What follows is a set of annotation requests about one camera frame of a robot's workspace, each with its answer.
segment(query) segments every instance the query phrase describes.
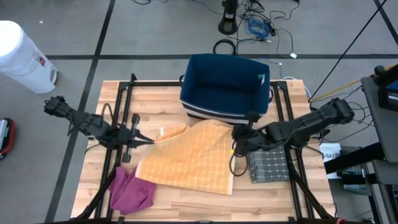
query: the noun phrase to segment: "black floor line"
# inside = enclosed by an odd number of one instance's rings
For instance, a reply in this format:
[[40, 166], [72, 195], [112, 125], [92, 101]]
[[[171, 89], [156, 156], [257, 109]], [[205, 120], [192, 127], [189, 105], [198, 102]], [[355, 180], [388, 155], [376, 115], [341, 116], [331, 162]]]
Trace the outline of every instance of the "black floor line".
[[[86, 79], [85, 88], [81, 95], [80, 104], [78, 107], [78, 111], [84, 111], [87, 104], [88, 95], [90, 93], [91, 85], [93, 84], [93, 79], [95, 75], [95, 71], [98, 64], [98, 57], [100, 56], [102, 46], [104, 44], [106, 32], [108, 30], [109, 22], [111, 20], [113, 8], [114, 8], [115, 0], [110, 0], [108, 11], [106, 12], [104, 24], [102, 26], [101, 34], [99, 35], [98, 43], [95, 49], [95, 54], [93, 57], [93, 61], [91, 62], [90, 71], [88, 72], [88, 76]], [[72, 159], [73, 150], [75, 148], [76, 140], [78, 136], [78, 131], [74, 129], [68, 141], [68, 146], [65, 151], [65, 155], [63, 157], [60, 173], [58, 175], [57, 183], [55, 184], [55, 189], [52, 194], [52, 198], [50, 201], [49, 210], [47, 211], [47, 215], [45, 217], [45, 222], [53, 222], [55, 215], [57, 213], [59, 201], [61, 199], [63, 186], [65, 185], [65, 180], [67, 178], [68, 169], [70, 165], [70, 161]]]
[[[376, 4], [377, 7], [379, 7], [381, 5], [379, 0], [373, 0], [373, 1], [374, 1], [374, 3]], [[386, 23], [387, 28], [390, 31], [391, 35], [392, 35], [392, 38], [394, 38], [396, 44], [398, 45], [398, 34], [397, 34], [397, 31], [394, 29], [394, 26], [392, 26], [391, 21], [388, 18], [384, 8], [382, 7], [379, 12], [380, 12], [380, 15], [383, 18], [384, 22]]]
[[[250, 59], [293, 59], [288, 55], [276, 54], [241, 54]], [[50, 60], [183, 60], [189, 59], [191, 54], [175, 55], [46, 55]], [[297, 59], [339, 59], [340, 54], [298, 54]], [[343, 59], [397, 59], [398, 54], [348, 54]]]

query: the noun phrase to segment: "checkered cloth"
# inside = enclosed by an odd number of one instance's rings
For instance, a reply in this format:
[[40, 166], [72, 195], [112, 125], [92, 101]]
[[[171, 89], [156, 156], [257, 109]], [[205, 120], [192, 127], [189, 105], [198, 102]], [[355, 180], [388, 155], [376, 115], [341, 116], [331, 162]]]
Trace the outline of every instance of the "checkered cloth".
[[266, 183], [289, 181], [284, 147], [272, 150], [258, 150], [246, 156], [250, 170], [251, 182]]

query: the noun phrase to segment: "white container lid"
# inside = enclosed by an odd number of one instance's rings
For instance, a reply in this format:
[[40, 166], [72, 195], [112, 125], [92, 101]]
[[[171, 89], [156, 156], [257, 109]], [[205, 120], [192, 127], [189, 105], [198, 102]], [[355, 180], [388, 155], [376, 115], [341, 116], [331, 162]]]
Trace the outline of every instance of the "white container lid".
[[0, 21], [0, 58], [18, 47], [22, 35], [22, 28], [15, 22]]

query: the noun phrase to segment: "orange towel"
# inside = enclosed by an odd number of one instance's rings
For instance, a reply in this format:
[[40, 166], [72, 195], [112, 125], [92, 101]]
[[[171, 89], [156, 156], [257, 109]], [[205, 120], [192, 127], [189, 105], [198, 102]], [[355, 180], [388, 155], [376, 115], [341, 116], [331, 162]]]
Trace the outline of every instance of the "orange towel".
[[165, 129], [139, 161], [136, 177], [156, 184], [231, 195], [231, 132], [232, 126], [215, 120], [200, 121], [190, 129], [186, 124]]

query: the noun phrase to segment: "white bucket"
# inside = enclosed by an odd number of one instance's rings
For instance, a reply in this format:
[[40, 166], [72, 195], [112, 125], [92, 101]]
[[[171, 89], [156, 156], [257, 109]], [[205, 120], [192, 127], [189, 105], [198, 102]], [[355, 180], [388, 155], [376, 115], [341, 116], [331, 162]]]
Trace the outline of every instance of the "white bucket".
[[41, 94], [55, 88], [58, 70], [18, 24], [0, 21], [0, 74]]

